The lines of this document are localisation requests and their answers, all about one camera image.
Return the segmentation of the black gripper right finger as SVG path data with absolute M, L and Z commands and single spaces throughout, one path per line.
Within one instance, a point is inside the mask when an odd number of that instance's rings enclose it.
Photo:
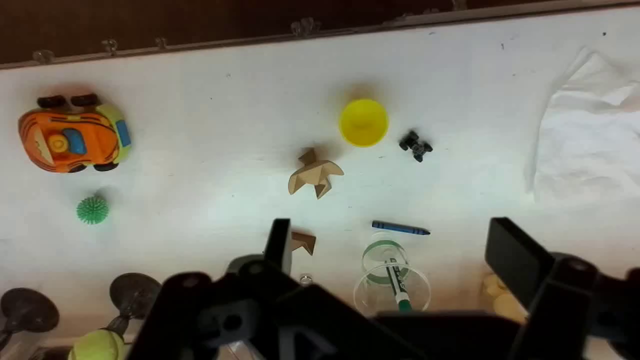
M 510 217 L 490 220 L 485 260 L 524 308 L 555 265 L 555 255 Z

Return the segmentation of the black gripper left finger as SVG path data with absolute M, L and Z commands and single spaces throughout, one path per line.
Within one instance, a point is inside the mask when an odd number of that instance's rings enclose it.
M 280 268 L 285 273 L 293 268 L 293 241 L 290 241 L 290 220 L 277 217 L 273 222 L 269 241 L 265 247 L 265 260 Z

